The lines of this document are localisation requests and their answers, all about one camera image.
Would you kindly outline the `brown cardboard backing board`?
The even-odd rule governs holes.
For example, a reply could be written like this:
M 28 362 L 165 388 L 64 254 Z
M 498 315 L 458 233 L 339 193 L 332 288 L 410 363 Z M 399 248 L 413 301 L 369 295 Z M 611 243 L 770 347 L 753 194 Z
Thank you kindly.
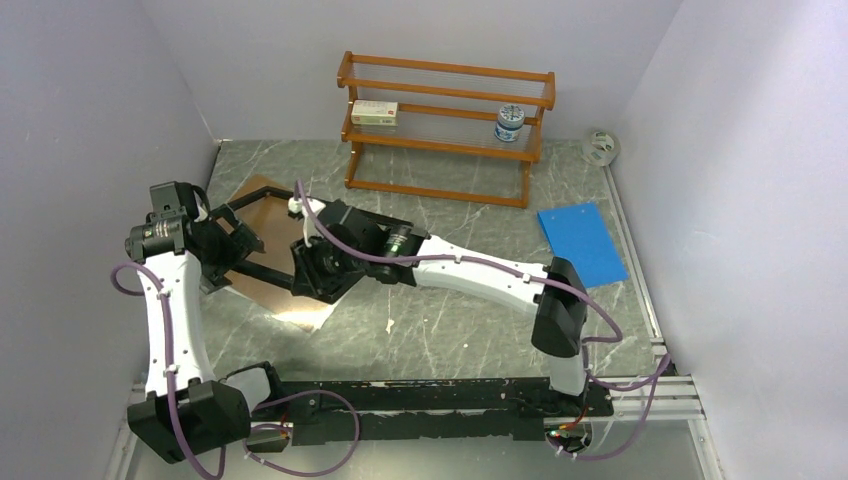
M 287 215 L 287 202 L 285 199 L 265 196 L 238 209 L 236 214 L 258 234 L 265 245 L 264 253 L 253 253 L 248 259 L 262 266 L 293 274 L 294 262 L 290 244 L 302 237 L 302 227 L 300 221 Z M 266 317 L 271 313 L 299 307 L 331 305 L 307 297 L 294 297 L 285 289 L 240 273 L 230 272 L 227 278 L 232 281 L 228 289 L 259 305 Z

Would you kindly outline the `picture frame black and gold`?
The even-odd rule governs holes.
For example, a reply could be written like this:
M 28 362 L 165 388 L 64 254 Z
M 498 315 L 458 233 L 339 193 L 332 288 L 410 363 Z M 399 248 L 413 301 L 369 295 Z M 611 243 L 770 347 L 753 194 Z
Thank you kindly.
M 308 247 L 303 219 L 291 217 L 291 192 L 265 186 L 214 208 L 191 227 L 201 261 L 201 288 L 212 293 L 237 280 L 253 280 L 296 297 L 324 303 L 341 298 L 360 279 L 340 269 L 333 248 Z

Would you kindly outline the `white photo paper sheet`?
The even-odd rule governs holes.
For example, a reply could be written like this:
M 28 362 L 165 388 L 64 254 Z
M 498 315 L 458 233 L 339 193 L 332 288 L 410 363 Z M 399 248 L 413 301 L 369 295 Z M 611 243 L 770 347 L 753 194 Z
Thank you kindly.
M 299 307 L 294 310 L 271 313 L 268 318 L 292 325 L 304 332 L 314 332 L 322 328 L 334 310 L 334 305 Z

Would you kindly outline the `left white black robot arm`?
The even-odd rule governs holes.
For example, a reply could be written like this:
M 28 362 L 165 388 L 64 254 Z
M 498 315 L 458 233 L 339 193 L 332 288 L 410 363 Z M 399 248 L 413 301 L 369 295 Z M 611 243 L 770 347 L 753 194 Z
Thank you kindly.
M 166 463 L 247 438 L 251 415 L 277 418 L 286 393 L 268 362 L 215 377 L 202 327 L 201 297 L 229 285 L 264 243 L 227 205 L 210 207 L 197 185 L 150 189 L 152 210 L 125 241 L 127 268 L 146 302 L 149 363 L 145 398 L 127 409 L 130 430 Z

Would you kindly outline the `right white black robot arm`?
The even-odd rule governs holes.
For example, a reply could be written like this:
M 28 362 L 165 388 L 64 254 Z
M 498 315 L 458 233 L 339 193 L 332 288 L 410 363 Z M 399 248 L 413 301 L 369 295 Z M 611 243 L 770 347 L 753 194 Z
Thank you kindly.
M 302 237 L 291 247 L 293 294 L 333 303 L 368 277 L 386 285 L 457 291 L 527 314 L 533 319 L 531 343 L 549 360 L 552 406 L 544 413 L 572 415 L 584 409 L 589 339 L 583 327 L 589 310 L 605 312 L 568 260 L 522 263 L 486 255 L 340 200 L 295 195 L 288 213 L 303 222 Z

